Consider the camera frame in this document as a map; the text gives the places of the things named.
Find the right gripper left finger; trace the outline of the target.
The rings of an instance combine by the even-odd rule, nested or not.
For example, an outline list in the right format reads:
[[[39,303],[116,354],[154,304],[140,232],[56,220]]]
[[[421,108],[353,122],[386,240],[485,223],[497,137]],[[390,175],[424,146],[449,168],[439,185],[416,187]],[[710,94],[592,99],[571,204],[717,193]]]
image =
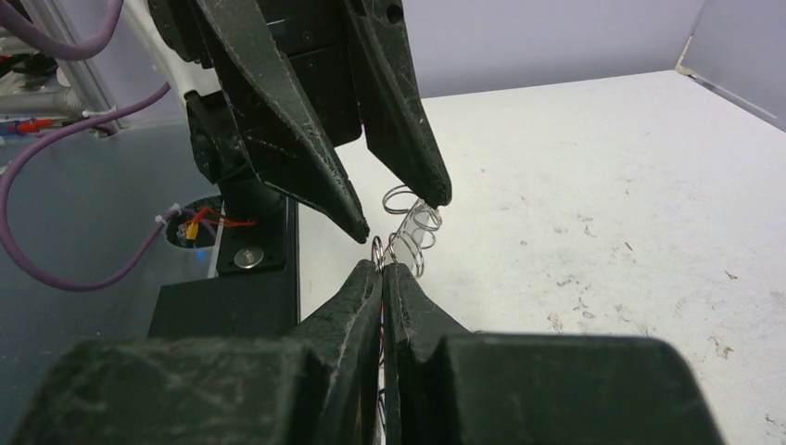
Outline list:
[[[84,342],[58,359],[14,444],[373,444],[382,275],[359,261],[277,338]]]

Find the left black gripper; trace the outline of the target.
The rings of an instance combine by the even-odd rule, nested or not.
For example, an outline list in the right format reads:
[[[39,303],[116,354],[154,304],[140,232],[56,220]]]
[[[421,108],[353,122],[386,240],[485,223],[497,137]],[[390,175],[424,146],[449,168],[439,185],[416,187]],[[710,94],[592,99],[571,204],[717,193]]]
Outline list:
[[[195,1],[192,10],[256,177],[363,244],[370,228],[336,153],[360,138],[361,121],[369,150],[430,207],[449,205],[452,185],[402,3],[340,5],[349,54],[336,1]]]

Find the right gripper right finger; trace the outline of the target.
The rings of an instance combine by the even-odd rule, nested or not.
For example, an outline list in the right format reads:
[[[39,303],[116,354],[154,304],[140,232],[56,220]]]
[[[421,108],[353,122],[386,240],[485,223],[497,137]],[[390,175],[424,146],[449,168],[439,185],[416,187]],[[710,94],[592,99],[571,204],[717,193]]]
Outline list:
[[[650,337],[474,333],[382,273],[390,444],[719,444],[678,352]]]

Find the metal key holder ring plate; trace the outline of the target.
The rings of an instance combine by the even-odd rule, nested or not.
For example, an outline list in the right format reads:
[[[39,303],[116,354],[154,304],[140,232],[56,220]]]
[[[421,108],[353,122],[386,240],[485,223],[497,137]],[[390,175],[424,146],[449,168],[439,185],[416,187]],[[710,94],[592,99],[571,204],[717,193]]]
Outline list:
[[[436,244],[436,231],[442,226],[438,210],[415,198],[413,203],[401,207],[395,205],[398,197],[413,195],[405,185],[389,189],[382,197],[385,212],[402,218],[399,227],[391,232],[386,241],[376,236],[372,243],[371,260],[378,273],[390,264],[406,266],[416,278],[425,272],[424,251]],[[387,311],[380,315],[380,347],[378,358],[378,390],[376,392],[376,420],[374,444],[398,444],[399,427],[399,384],[396,376],[396,352],[393,334],[388,331]]]

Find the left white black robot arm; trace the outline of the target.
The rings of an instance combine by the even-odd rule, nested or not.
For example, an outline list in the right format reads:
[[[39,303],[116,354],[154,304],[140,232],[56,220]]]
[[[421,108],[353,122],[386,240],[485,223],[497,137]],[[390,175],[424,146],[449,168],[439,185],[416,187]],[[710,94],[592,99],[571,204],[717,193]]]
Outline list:
[[[176,94],[195,162],[235,208],[257,190],[370,229],[337,149],[370,152],[433,208],[450,176],[421,100],[399,1],[144,1],[126,17]]]

